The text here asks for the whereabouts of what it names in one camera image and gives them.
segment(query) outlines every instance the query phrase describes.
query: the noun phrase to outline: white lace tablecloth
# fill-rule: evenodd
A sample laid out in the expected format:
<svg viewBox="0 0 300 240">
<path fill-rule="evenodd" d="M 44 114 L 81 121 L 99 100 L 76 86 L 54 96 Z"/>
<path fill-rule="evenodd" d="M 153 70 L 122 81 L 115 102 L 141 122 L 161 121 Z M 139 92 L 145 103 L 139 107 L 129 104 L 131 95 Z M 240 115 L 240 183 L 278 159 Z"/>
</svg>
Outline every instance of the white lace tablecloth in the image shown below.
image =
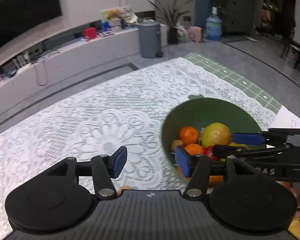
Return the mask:
<svg viewBox="0 0 300 240">
<path fill-rule="evenodd" d="M 68 156 L 87 161 L 124 145 L 128 161 L 114 180 L 116 188 L 182 189 L 161 147 L 160 130 L 169 111 L 191 94 L 230 101 L 262 129 L 275 117 L 240 89 L 184 58 L 84 90 L 0 135 L 0 239 L 12 231 L 4 209 L 9 192 Z M 80 184 L 93 192 L 91 178 L 80 178 Z"/>
</svg>

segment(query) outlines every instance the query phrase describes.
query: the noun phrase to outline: blue gripper pad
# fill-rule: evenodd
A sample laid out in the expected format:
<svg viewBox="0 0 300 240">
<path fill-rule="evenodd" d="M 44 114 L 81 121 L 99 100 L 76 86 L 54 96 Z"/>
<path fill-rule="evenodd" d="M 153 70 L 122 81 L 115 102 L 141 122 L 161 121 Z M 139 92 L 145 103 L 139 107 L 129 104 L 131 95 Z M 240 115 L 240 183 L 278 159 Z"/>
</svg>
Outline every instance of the blue gripper pad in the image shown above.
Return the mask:
<svg viewBox="0 0 300 240">
<path fill-rule="evenodd" d="M 189 178 L 190 174 L 190 157 L 189 153 L 180 146 L 177 146 L 174 151 L 174 158 L 178 164 L 183 176 Z"/>
<path fill-rule="evenodd" d="M 258 133 L 234 133 L 232 141 L 246 145 L 261 145 L 265 143 L 265 138 Z"/>
<path fill-rule="evenodd" d="M 127 162 L 128 151 L 125 146 L 121 146 L 116 152 L 111 156 L 114 158 L 114 165 L 112 170 L 112 178 L 116 179 L 119 177 L 123 167 Z"/>
</svg>

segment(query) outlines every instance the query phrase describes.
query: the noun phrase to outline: blue water bottle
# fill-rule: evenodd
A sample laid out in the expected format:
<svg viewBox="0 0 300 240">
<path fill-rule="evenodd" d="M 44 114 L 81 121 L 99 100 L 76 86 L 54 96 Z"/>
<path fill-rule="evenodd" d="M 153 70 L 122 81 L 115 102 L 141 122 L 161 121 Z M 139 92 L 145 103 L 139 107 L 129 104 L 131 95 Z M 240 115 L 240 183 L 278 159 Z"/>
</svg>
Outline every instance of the blue water bottle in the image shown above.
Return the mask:
<svg viewBox="0 0 300 240">
<path fill-rule="evenodd" d="M 212 15 L 206 21 L 206 38 L 211 41 L 220 41 L 222 34 L 222 20 L 218 17 L 218 9 L 212 7 Z"/>
</svg>

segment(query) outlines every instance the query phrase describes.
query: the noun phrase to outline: red pepper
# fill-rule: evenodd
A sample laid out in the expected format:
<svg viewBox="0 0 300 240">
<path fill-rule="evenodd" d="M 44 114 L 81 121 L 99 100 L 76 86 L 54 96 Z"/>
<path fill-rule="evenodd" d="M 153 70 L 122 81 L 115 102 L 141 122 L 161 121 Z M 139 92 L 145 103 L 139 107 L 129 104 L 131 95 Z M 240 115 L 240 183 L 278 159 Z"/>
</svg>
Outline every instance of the red pepper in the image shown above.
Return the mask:
<svg viewBox="0 0 300 240">
<path fill-rule="evenodd" d="M 204 150 L 203 155 L 208 156 L 212 161 L 217 161 L 218 158 L 213 155 L 212 149 L 213 149 L 213 146 L 209 146 L 208 148 L 206 148 Z"/>
</svg>

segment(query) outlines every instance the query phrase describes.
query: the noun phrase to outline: screw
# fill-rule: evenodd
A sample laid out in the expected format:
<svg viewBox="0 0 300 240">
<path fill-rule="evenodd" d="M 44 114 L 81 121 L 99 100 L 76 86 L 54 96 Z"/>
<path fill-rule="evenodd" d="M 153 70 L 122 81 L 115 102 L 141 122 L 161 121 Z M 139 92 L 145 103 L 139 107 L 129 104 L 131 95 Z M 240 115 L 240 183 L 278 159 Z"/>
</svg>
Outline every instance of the screw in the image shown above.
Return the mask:
<svg viewBox="0 0 300 240">
<path fill-rule="evenodd" d="M 202 191 L 197 188 L 191 188 L 187 190 L 187 195 L 190 197 L 199 197 L 202 194 Z"/>
<path fill-rule="evenodd" d="M 113 193 L 114 193 L 113 189 L 110 189 L 110 188 L 103 188 L 103 189 L 99 190 L 99 195 L 101 195 L 103 197 L 110 197 L 110 196 L 112 196 Z"/>
</svg>

